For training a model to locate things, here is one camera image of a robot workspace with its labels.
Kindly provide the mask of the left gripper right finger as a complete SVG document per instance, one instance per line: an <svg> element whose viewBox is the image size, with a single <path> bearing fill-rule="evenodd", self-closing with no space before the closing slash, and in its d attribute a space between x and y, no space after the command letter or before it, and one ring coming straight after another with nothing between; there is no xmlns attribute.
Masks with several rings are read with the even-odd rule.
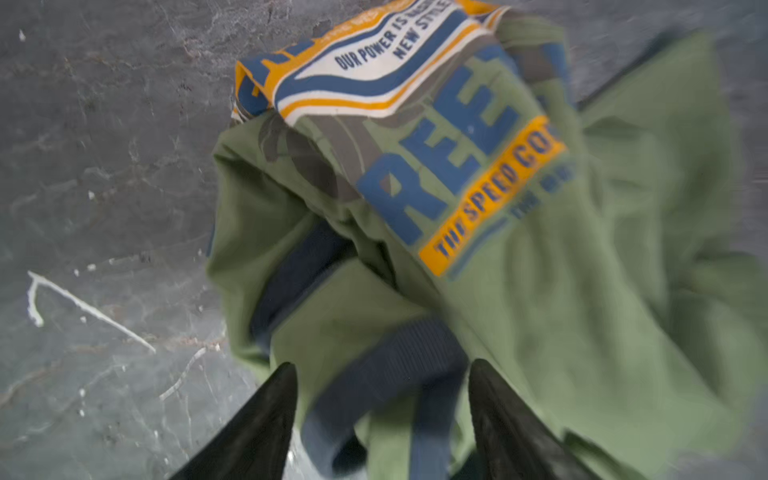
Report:
<svg viewBox="0 0 768 480"><path fill-rule="evenodd" d="M468 396L484 479L595 479L486 360L472 362Z"/></svg>

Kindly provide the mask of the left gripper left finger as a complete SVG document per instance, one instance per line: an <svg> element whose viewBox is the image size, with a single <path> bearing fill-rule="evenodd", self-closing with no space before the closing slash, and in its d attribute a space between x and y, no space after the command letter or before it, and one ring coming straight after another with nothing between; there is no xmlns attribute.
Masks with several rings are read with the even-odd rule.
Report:
<svg viewBox="0 0 768 480"><path fill-rule="evenodd" d="M172 480L283 477L297 408L296 367L281 364Z"/></svg>

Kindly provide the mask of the green tank top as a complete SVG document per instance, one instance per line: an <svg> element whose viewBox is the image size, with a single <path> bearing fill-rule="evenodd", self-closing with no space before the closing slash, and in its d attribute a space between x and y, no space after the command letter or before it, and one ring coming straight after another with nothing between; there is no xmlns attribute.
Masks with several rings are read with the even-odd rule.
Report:
<svg viewBox="0 0 768 480"><path fill-rule="evenodd" d="M233 355L296 367L324 476L482 476L488 361L595 479L733 453L767 390L767 279L702 33L582 104L562 31L395 1L240 60L207 272Z"/></svg>

